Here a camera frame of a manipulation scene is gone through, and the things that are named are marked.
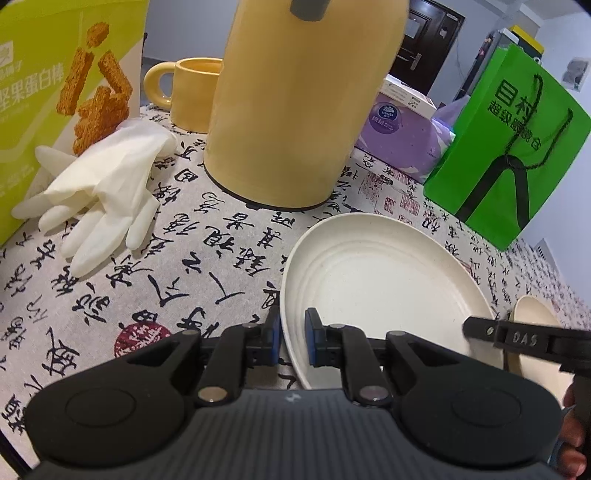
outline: glove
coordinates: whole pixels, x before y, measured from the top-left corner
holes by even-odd
[[[152,163],[175,150],[174,134],[142,119],[121,123],[78,158],[37,147],[37,160],[56,178],[44,192],[16,205],[12,215],[40,216],[39,230],[46,233],[90,205],[60,248],[62,256],[73,257],[72,275],[82,277],[126,234],[127,247],[139,248],[160,205],[145,187]]]

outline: purple tissue package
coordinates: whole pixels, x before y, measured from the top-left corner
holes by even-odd
[[[380,93],[355,146],[425,183],[455,134]]]

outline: green paper bag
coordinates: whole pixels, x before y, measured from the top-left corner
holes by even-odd
[[[591,119],[519,47],[497,50],[425,196],[505,250],[554,191]]]

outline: tablecloth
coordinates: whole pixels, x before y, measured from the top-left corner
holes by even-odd
[[[352,153],[322,206],[275,212],[213,184],[203,168],[205,135],[178,129],[153,106],[142,115],[176,133],[178,151],[154,164],[148,186],[161,206],[139,250],[121,246],[91,276],[74,278],[59,246],[75,220],[46,236],[31,220],[0,247],[0,428],[31,464],[22,418],[38,390],[188,327],[216,336],[264,321],[295,242],[341,213],[387,215],[432,237],[464,265],[498,319],[530,294],[550,303],[563,325],[591,327],[589,308],[524,241],[499,252],[370,155]],[[251,371],[247,383],[299,387],[284,349],[279,366]],[[1,460],[0,478],[15,478]]]

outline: white ceramic plate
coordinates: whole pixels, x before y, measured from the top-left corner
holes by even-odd
[[[502,368],[502,352],[462,335],[469,316],[492,318],[469,273],[437,242],[410,225],[369,213],[323,220],[296,243],[280,294],[285,344],[304,388],[341,385],[336,368],[308,362],[304,312],[344,323],[368,337],[404,330]]]
[[[511,321],[528,323],[530,325],[547,325],[549,327],[562,327],[554,313],[545,303],[535,297],[521,297],[513,312],[511,312]],[[521,374],[523,377],[542,385],[546,390],[552,393],[562,405],[562,399],[566,389],[573,381],[573,376],[560,371],[560,365],[538,358],[532,358],[526,355],[516,355],[507,353],[509,356],[510,370],[515,374]],[[516,365],[513,359],[517,357],[519,361]]]

